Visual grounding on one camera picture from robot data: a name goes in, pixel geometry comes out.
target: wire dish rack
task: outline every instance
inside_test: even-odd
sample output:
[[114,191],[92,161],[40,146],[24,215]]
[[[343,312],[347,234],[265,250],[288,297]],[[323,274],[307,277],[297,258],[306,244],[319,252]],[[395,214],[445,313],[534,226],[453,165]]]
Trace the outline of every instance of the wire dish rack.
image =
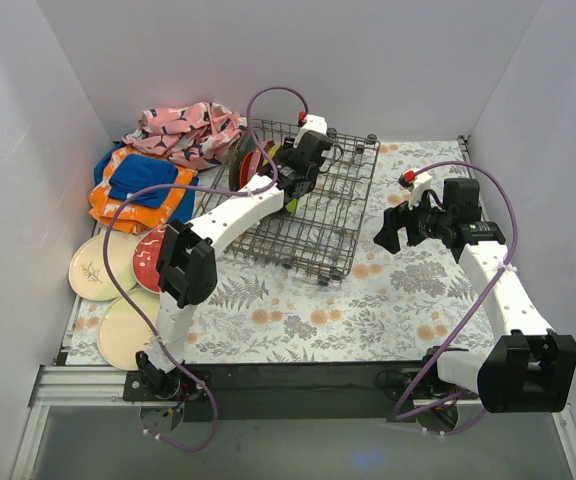
[[[259,138],[283,144],[296,137],[297,125],[253,120]],[[375,173],[379,142],[374,135],[355,137],[329,129],[329,136],[341,147],[333,147],[315,189],[299,199],[294,213],[285,210],[264,218],[227,248],[235,256],[255,258],[302,270],[320,285],[339,282],[350,273],[370,184]],[[218,167],[213,188],[228,188],[229,164]],[[205,194],[195,216],[212,210],[226,197]]]

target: floral tablecloth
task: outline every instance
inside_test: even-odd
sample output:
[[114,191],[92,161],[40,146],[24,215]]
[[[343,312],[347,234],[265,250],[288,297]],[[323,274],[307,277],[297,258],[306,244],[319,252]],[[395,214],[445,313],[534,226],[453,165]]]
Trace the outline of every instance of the floral tablecloth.
[[[222,256],[219,284],[197,309],[186,339],[186,362],[414,360],[439,345],[476,298],[463,272],[438,240],[393,256],[372,238],[381,229],[383,210],[408,195],[397,183],[399,175],[445,160],[462,160],[457,142],[381,145],[352,272],[341,283],[321,287],[280,266]],[[441,195],[444,178],[466,171],[453,167],[433,174]],[[66,364],[106,364],[96,339],[108,305],[82,300]],[[487,352],[492,341],[481,310],[455,345]]]

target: blue towel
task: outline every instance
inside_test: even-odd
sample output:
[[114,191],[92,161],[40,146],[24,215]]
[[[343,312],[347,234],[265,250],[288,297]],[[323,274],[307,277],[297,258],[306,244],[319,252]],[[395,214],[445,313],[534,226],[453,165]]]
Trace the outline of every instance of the blue towel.
[[[178,170],[164,160],[131,153],[119,164],[112,174],[108,196],[114,200],[125,200],[130,194],[161,183],[175,183]],[[156,190],[140,196],[133,203],[148,208],[159,208],[170,193],[170,189]]]
[[[199,184],[199,177],[195,176],[190,182],[191,185]],[[195,191],[194,190],[186,190],[184,193],[181,202],[177,206],[177,209],[172,212],[172,215],[168,219],[168,223],[172,222],[173,220],[181,220],[182,222],[186,223],[192,218],[192,213],[195,209]]]
[[119,150],[121,147],[125,147],[126,144],[124,142],[118,142],[114,147],[112,147],[108,153],[106,153],[106,155],[104,155],[104,158],[102,158],[101,160],[99,160],[99,163],[97,163],[97,165],[95,165],[95,169],[93,170],[93,178],[95,179],[95,187],[97,185],[99,185],[101,183],[101,181],[104,179],[104,169],[106,168],[106,165],[108,165],[108,162],[110,161],[110,157],[112,157],[112,154],[115,150]]

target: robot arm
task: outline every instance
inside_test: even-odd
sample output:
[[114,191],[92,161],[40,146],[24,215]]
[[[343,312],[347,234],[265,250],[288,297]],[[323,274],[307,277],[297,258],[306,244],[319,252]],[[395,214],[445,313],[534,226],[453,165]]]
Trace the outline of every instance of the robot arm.
[[[216,258],[262,218],[313,190],[326,160],[324,152],[332,147],[326,129],[323,117],[305,117],[297,137],[287,141],[275,157],[279,174],[271,189],[258,195],[231,197],[190,223],[173,222],[166,227],[157,262],[161,289],[157,329],[160,340],[179,361],[184,358],[185,340],[197,305],[207,300],[217,286]],[[272,171],[266,165],[240,191],[260,190],[268,185],[270,177]],[[166,390],[162,382],[175,368],[154,339],[146,352],[137,353],[137,366],[159,391]]]
[[[243,190],[261,189],[269,181],[268,177],[255,175]],[[283,206],[284,192],[272,187],[260,195],[231,197],[193,219],[192,224],[179,222],[166,228],[158,262],[162,293],[157,328],[175,358],[183,359],[197,305],[217,285],[216,257],[248,228]],[[146,353],[155,367],[165,372],[174,368],[158,342],[151,342]]]
[[430,176],[410,173],[400,183],[411,190],[411,202],[384,212],[375,243],[396,254],[400,228],[406,229],[410,246],[426,238],[441,239],[478,294],[499,268],[507,270],[483,302],[494,348],[488,357],[462,349],[445,351],[437,360],[439,380],[479,394],[490,412],[562,410],[575,370],[576,342],[555,333],[528,297],[516,269],[503,266],[505,238],[497,224],[481,220],[479,183],[448,179],[441,208],[431,207]]

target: gray floor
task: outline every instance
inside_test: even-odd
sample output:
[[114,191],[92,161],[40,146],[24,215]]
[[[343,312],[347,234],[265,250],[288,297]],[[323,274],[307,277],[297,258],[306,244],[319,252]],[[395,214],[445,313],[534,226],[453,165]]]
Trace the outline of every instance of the gray floor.
[[[142,435],[138,415],[128,407],[52,408],[34,478],[571,478],[547,414],[488,415],[444,440],[371,420],[225,421],[196,454]],[[208,428],[185,424],[172,436],[190,443]]]

